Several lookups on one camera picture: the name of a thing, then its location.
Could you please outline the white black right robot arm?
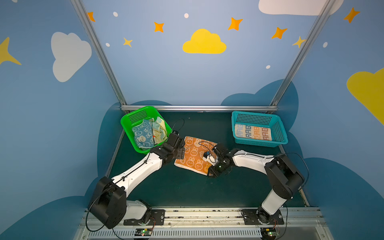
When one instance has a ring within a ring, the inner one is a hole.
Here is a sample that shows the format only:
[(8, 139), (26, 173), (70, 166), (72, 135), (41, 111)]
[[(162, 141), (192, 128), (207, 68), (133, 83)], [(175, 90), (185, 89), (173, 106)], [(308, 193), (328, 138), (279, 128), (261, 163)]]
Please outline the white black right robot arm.
[(248, 168), (265, 174), (271, 191), (259, 206), (256, 215), (266, 224), (305, 184), (306, 180), (287, 154), (260, 155), (241, 149), (228, 150), (223, 144), (212, 148), (216, 163), (209, 167), (207, 176), (216, 178), (230, 167)]

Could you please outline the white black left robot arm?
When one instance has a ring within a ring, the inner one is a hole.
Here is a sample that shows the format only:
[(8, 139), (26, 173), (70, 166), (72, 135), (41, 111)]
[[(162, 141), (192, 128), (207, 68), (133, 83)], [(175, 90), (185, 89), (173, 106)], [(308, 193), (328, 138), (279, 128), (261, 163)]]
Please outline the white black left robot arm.
[(130, 169), (113, 178), (101, 178), (90, 200), (88, 212), (107, 229), (113, 229), (122, 220), (133, 220), (140, 225), (151, 221), (152, 207), (144, 201), (128, 201), (130, 193), (148, 176), (175, 159), (184, 158), (185, 141), (173, 131), (161, 145)]

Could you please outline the orange bunny print towel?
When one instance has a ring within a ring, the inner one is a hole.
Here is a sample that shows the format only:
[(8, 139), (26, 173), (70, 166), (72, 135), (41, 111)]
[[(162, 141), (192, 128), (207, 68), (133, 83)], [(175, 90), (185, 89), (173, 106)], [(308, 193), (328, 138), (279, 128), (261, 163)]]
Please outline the orange bunny print towel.
[(212, 151), (217, 143), (189, 136), (186, 136), (184, 140), (185, 157), (182, 160), (175, 160), (174, 165), (207, 176), (208, 168), (212, 164), (203, 160), (203, 153), (210, 152), (217, 159), (216, 154)]

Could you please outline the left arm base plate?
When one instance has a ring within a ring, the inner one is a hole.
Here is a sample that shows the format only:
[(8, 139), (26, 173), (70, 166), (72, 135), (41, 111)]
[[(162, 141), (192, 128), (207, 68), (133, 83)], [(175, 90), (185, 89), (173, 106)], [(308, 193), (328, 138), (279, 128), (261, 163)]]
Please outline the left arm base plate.
[(165, 221), (165, 210), (151, 209), (147, 210), (144, 216), (139, 219), (124, 220), (124, 226), (163, 226)]

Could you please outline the teal yellow patterned towel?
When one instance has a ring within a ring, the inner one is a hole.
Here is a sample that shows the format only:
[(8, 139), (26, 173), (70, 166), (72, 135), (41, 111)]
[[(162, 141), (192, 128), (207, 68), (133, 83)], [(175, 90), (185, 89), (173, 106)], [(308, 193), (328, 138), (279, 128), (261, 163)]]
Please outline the teal yellow patterned towel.
[(167, 128), (165, 121), (157, 117), (152, 121), (152, 132), (155, 144), (160, 144), (167, 139)]

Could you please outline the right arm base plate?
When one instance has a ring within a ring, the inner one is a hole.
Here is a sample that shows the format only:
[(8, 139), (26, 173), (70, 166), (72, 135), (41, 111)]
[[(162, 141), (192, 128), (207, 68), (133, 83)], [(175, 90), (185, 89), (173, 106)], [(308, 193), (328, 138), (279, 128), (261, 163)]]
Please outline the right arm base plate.
[(283, 225), (285, 223), (280, 210), (270, 215), (263, 209), (241, 209), (241, 215), (245, 225)]

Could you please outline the rabbit letter print towel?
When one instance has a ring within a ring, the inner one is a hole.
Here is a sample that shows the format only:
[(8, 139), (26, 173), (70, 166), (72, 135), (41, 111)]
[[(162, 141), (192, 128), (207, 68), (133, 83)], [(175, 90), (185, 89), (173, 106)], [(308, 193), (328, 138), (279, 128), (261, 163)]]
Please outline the rabbit letter print towel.
[(257, 127), (250, 125), (235, 124), (235, 136), (237, 138), (272, 141), (270, 128)]

